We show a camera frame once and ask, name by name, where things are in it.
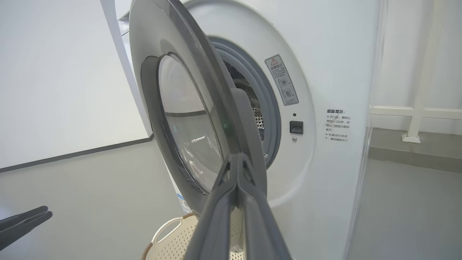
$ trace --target white washing machine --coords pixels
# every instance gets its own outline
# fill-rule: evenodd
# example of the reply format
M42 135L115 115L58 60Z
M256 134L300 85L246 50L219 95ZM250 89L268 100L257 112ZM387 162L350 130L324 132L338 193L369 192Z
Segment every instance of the white washing machine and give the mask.
M292 257L346 257L378 14L376 0L133 1L135 78L185 212L200 216L222 160L241 150L263 158L254 167Z

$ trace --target diagram on label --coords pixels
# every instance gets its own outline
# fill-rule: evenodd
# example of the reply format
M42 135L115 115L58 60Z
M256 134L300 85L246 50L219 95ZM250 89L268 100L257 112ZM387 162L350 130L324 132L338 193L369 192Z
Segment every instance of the diagram on label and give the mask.
M270 57L265 60L265 63L278 86L284 105L297 104L297 93L281 56Z

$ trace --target washing machine door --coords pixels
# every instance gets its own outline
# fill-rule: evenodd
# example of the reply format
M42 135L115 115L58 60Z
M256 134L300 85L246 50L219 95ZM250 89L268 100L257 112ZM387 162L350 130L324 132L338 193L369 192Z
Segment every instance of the washing machine door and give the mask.
M267 194L266 167L249 100L178 0L135 0L130 11L135 77L164 161L200 214L230 153L246 153Z

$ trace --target white metal railing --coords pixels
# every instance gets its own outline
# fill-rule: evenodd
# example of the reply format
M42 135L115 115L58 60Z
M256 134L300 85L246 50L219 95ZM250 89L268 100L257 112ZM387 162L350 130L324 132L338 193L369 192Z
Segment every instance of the white metal railing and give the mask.
M420 143L419 128L422 118L444 118L462 120L462 109L444 109L425 107L427 96L432 82L433 70L438 53L443 17L443 0L433 1L433 12L428 32L422 69L419 76L417 95L412 107L408 106L371 106L370 113L374 115L411 116L411 124L406 134L402 136L403 142Z

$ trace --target basket handle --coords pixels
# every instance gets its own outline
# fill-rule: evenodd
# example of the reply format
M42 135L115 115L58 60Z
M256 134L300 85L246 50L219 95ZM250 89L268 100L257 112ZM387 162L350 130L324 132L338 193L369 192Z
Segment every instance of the basket handle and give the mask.
M157 239L157 236L159 236L160 232L162 232L166 227L168 227L170 224L172 224L173 222L176 222L176 221L180 221L180 223L172 230L170 231L167 235L165 235L163 238L161 238L159 241L156 241ZM160 242L162 242L165 238L167 238L168 236L170 236L175 230L177 230L181 224L183 224L183 218L182 217L176 217L176 218L173 218L167 222L165 222L165 224L163 224L157 231L156 233L154 234L154 237L152 238L152 244L159 244Z

